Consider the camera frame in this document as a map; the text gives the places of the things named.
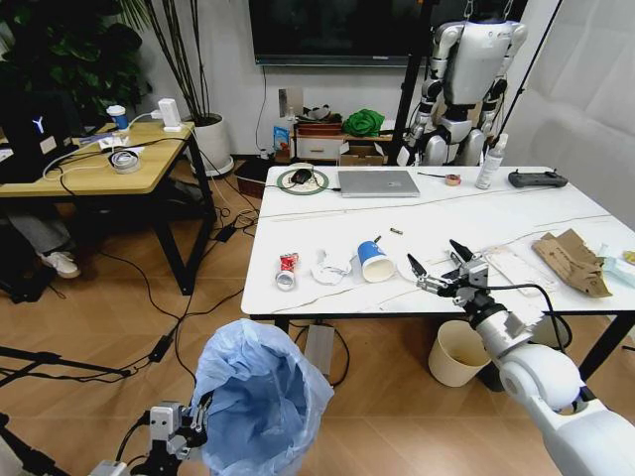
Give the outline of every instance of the beige trash can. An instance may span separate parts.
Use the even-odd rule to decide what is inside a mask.
[[[444,323],[428,357],[433,376],[448,387],[461,387],[490,362],[478,332],[464,320]]]

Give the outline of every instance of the green cloth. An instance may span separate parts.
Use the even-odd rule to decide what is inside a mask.
[[[344,122],[342,130],[351,136],[378,136],[384,116],[370,109],[362,109],[351,114]]]

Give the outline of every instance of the white table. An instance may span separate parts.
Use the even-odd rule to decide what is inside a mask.
[[[267,184],[289,168],[273,167]],[[380,170],[381,168],[364,168]],[[635,323],[635,290],[610,275],[605,281],[612,297],[592,298],[567,286],[531,249],[545,233],[560,234],[573,228],[587,246],[596,251],[606,243],[616,253],[635,249],[635,233],[572,184],[563,188],[514,188],[507,180],[516,168],[501,168],[488,190],[474,186],[479,168],[402,168],[410,173],[421,191],[416,198],[343,198],[324,190],[315,195],[291,195],[265,188],[258,229],[249,263],[242,310],[254,319],[273,319],[288,328],[292,318],[351,318],[395,315],[464,316],[451,299],[436,297],[416,288],[407,253],[440,276],[454,268],[447,250],[454,239],[472,251],[507,245],[517,255],[546,275],[559,281],[551,292],[557,313],[565,315],[616,314],[617,318],[600,338],[580,367],[586,378],[608,355]],[[335,167],[317,167],[328,179],[328,187],[339,187]],[[521,172],[542,172],[545,168],[522,168]],[[447,186],[441,178],[426,174],[460,174],[460,186]],[[398,235],[390,231],[403,231]],[[381,235],[380,247],[397,263],[399,273],[390,280],[366,283],[359,261],[336,286],[315,281],[311,267],[321,250],[338,246],[356,252],[357,246]],[[280,255],[297,252],[296,287],[280,291],[275,275]],[[489,285],[510,283],[490,268]],[[494,292],[496,300],[509,309],[535,307],[546,310],[540,296],[525,297],[518,291]]]

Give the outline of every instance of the blue paper cup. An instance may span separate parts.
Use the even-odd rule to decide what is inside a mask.
[[[369,283],[381,283],[395,273],[395,264],[374,241],[364,241],[357,248],[361,274]]]
[[[128,130],[128,117],[126,117],[126,108],[119,105],[108,106],[106,109],[108,115],[120,131]]]

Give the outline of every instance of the power adapter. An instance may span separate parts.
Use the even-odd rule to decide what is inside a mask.
[[[231,238],[231,236],[235,232],[236,232],[236,228],[234,227],[234,225],[225,225],[220,229],[218,233],[216,233],[214,240],[220,241],[222,243],[227,243],[229,238]]]
[[[173,338],[171,334],[162,335],[159,342],[157,342],[157,345],[155,345],[155,348],[152,349],[152,352],[148,355],[148,360],[150,362],[161,362],[161,359],[163,359],[166,352],[168,352],[168,349],[170,349],[172,340]]]

